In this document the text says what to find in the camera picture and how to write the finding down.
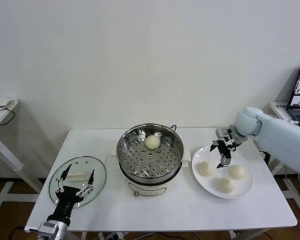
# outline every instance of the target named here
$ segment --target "wooden floor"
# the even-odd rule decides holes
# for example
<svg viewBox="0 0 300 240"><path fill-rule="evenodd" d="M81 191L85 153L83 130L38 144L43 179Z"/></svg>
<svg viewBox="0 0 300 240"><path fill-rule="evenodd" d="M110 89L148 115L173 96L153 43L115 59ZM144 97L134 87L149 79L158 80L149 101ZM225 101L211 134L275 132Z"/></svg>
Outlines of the wooden floor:
<svg viewBox="0 0 300 240"><path fill-rule="evenodd" d="M300 183L297 178L291 179L294 186L300 193ZM278 185L281 190L285 190L283 182L279 179L277 180ZM5 182L0 182L0 191L5 185ZM18 194L32 194L35 193L26 183L16 182L11 191L11 193ZM288 200L290 207L292 208L295 216L300 220L300 211L293 200ZM34 203L25 202L5 202L0 209L0 240L8 240L10 232L17 226L24 226L27 223L28 217L34 207ZM279 228L271 229L267 233L272 237L273 240L300 240L300 223L297 226L291 228ZM133 240L137 237L143 236L146 233L129 233L125 239ZM199 238L193 232L169 232L166 233L174 237L183 237L186 240L199 240ZM227 231L211 231L211 232L198 232L203 240L230 240L229 232ZM17 230L12 237L12 240L35 240L37 234L35 233L25 233L22 230ZM92 240L98 236L96 233L88 233L87 240ZM169 240L166 236L157 234L155 236L150 236L144 238L145 240ZM270 240L270 238L262 234L261 236L255 237L255 240Z"/></svg>

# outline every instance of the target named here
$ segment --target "stainless steel steamer basket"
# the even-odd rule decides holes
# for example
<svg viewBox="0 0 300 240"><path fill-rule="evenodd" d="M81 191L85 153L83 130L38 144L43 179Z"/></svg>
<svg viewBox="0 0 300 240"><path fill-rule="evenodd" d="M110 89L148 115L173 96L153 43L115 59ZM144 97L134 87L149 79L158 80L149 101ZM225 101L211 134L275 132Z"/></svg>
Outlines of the stainless steel steamer basket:
<svg viewBox="0 0 300 240"><path fill-rule="evenodd" d="M155 186L171 180L180 170L184 145L174 131L160 124L146 123L126 131L119 139L116 155L122 172L130 180L145 186ZM160 137L160 147L149 149L146 138Z"/></svg>

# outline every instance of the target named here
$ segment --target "white wall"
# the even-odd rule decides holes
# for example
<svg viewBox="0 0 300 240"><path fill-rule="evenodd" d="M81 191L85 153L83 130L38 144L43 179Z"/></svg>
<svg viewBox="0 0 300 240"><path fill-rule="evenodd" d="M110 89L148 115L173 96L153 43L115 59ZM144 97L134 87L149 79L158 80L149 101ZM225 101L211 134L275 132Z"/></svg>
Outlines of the white wall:
<svg viewBox="0 0 300 240"><path fill-rule="evenodd" d="M300 0L0 0L0 138L45 177L69 129L226 126L299 65Z"/></svg>

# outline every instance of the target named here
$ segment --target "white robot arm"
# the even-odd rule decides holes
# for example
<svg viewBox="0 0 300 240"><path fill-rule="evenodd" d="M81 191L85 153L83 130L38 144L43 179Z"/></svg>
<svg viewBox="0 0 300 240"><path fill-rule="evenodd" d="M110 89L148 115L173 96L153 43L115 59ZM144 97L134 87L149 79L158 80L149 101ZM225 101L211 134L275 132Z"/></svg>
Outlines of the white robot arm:
<svg viewBox="0 0 300 240"><path fill-rule="evenodd" d="M221 154L220 167L227 167L231 161L231 151L248 138L286 164L300 172L300 127L285 120L273 118L258 108L247 107L239 112L235 122L229 128L216 130L217 141L210 148L216 147Z"/></svg>

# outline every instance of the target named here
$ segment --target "white table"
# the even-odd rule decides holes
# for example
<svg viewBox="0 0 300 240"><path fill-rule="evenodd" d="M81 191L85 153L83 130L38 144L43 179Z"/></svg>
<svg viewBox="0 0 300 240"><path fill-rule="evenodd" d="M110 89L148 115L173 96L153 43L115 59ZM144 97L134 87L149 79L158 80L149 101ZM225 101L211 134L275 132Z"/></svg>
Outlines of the white table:
<svg viewBox="0 0 300 240"><path fill-rule="evenodd" d="M238 152L254 172L254 187L239 199L216 197L198 185L189 168L183 167L169 192L157 197L134 197L110 152L125 129L71 130L53 164L25 227L37 230L55 209L49 196L54 172L77 156L93 156L106 168L102 192L89 204L74 209L69 231L78 232L185 232L250 230L236 239L251 239L271 228L297 224L285 197L261 158L255 144L248 140ZM193 155L216 138L214 128L178 128L183 144Z"/></svg>
<svg viewBox="0 0 300 240"><path fill-rule="evenodd" d="M12 103L9 103L7 108L9 110L12 110L16 105L18 104L18 101L15 100ZM0 110L0 124L5 119L5 117L10 112L6 109ZM25 168L25 166L22 164L21 161L19 161L14 154L0 141L0 152L5 156L3 158L3 161L20 177L22 178L27 184L29 184L37 193L40 193L43 184L34 177L31 172ZM13 186L13 182L9 181L5 184L2 191L0 192L0 207L3 204L3 202L31 202L35 203L38 194L12 194L9 193L10 189Z"/></svg>

